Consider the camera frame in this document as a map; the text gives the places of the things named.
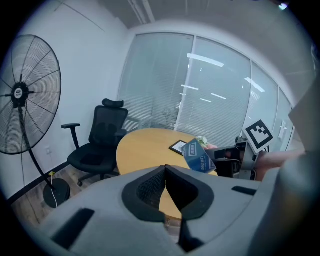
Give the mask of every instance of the office chair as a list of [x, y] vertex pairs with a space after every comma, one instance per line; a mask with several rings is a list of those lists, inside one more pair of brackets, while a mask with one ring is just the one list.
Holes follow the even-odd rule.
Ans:
[[61, 126], [70, 129], [76, 150], [69, 155], [67, 161], [80, 171], [88, 173], [78, 180], [78, 186], [82, 181], [96, 175], [104, 180], [105, 174], [119, 175], [114, 172], [117, 166], [117, 147], [121, 139], [127, 134], [122, 129], [128, 116], [128, 110], [122, 108], [124, 101], [112, 101], [105, 98], [103, 106], [97, 106], [94, 110], [94, 119], [89, 136], [89, 143], [79, 147], [76, 127], [79, 123], [69, 123]]

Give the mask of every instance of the ceiling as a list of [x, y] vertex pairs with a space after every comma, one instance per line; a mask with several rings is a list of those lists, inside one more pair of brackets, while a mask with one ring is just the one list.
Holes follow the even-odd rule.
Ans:
[[[142, 25], [128, 0], [99, 1], [128, 29]], [[143, 0], [130, 1], [137, 3], [146, 22], [150, 23]], [[282, 11], [272, 1], [148, 0], [148, 3], [155, 21], [204, 22], [252, 45], [282, 73], [295, 101], [302, 97], [314, 79], [312, 40], [289, 9]]]

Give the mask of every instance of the chair seat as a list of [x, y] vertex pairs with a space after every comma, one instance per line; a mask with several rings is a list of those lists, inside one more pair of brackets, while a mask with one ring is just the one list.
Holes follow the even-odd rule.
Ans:
[[107, 174], [117, 166], [116, 153], [116, 147], [100, 147], [88, 143], [69, 155], [68, 162], [83, 172]]

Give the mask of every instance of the wooden table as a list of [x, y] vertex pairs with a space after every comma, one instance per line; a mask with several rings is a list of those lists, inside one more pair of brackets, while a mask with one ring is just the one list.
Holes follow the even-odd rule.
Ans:
[[[121, 175], [161, 165], [188, 168], [182, 155], [169, 149], [179, 140], [190, 142], [195, 137], [178, 131], [149, 128], [136, 130], [126, 135], [116, 151], [116, 161]], [[159, 210], [169, 217], [181, 219], [167, 189], [163, 191]]]

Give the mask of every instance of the hand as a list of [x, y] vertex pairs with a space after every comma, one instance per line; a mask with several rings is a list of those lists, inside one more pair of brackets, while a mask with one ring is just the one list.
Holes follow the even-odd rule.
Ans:
[[217, 149], [218, 147], [212, 144], [208, 144], [207, 146], [203, 146], [204, 150], [213, 150], [213, 149]]
[[305, 153], [305, 150], [291, 150], [270, 153], [261, 151], [255, 164], [255, 180], [262, 181], [265, 174], [270, 169], [280, 168], [287, 160], [298, 158]]

